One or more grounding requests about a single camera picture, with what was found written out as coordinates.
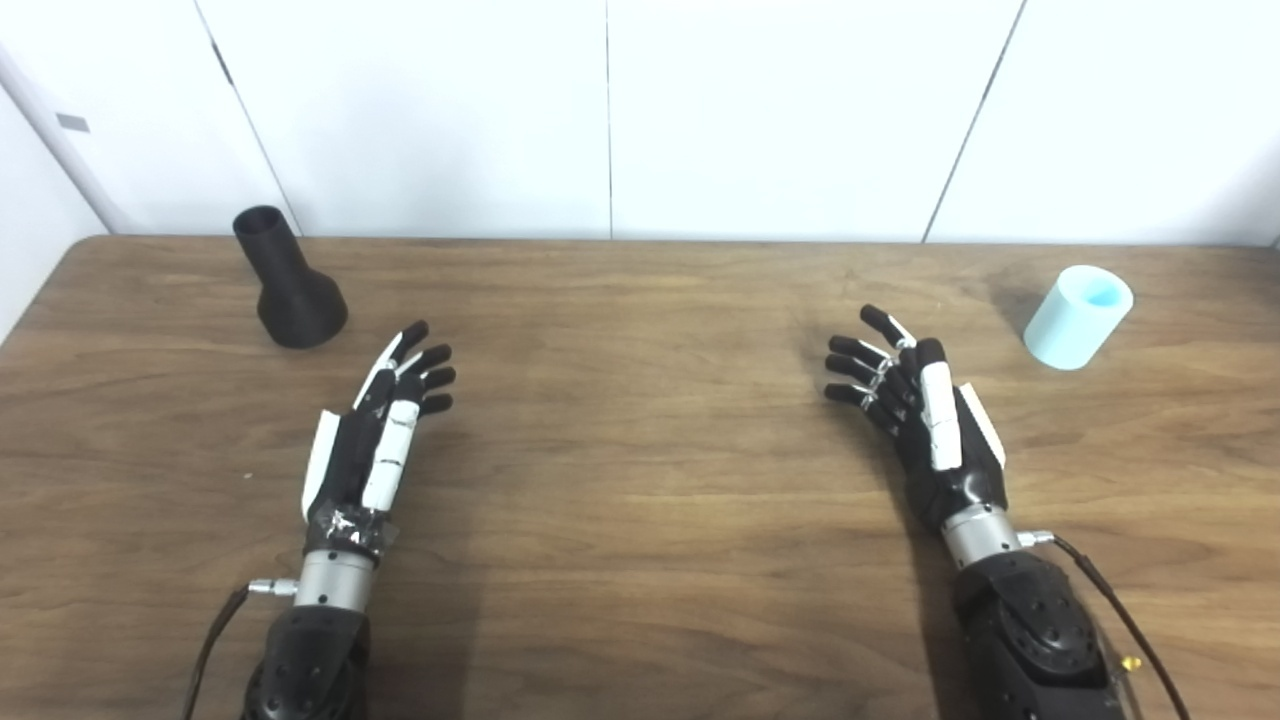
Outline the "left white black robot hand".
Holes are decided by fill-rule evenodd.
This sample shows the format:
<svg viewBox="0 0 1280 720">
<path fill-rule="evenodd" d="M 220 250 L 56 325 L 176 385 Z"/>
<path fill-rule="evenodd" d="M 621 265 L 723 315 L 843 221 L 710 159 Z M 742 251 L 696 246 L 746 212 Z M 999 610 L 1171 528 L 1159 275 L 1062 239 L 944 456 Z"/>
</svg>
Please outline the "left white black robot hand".
<svg viewBox="0 0 1280 720">
<path fill-rule="evenodd" d="M 449 345 L 424 347 L 425 320 L 407 325 L 370 366 L 349 410 L 323 411 L 303 475 L 306 553 L 353 553 L 374 564 L 390 546 L 390 511 L 419 420 L 452 409 Z"/>
</svg>

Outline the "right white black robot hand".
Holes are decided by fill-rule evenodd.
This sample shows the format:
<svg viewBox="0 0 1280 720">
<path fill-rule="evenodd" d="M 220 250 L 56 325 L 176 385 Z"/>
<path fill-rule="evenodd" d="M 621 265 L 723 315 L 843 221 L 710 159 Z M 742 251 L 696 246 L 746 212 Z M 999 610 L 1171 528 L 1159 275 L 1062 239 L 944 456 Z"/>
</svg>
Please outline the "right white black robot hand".
<svg viewBox="0 0 1280 720">
<path fill-rule="evenodd" d="M 892 445 L 904 474 L 904 496 L 913 516 L 938 533 L 970 507 L 1009 509 L 1004 451 L 975 395 L 954 379 L 943 345 L 915 338 L 891 314 L 867 304 L 863 323 L 890 348 L 835 334 L 826 370 L 827 400 L 858 407 Z"/>
</svg>

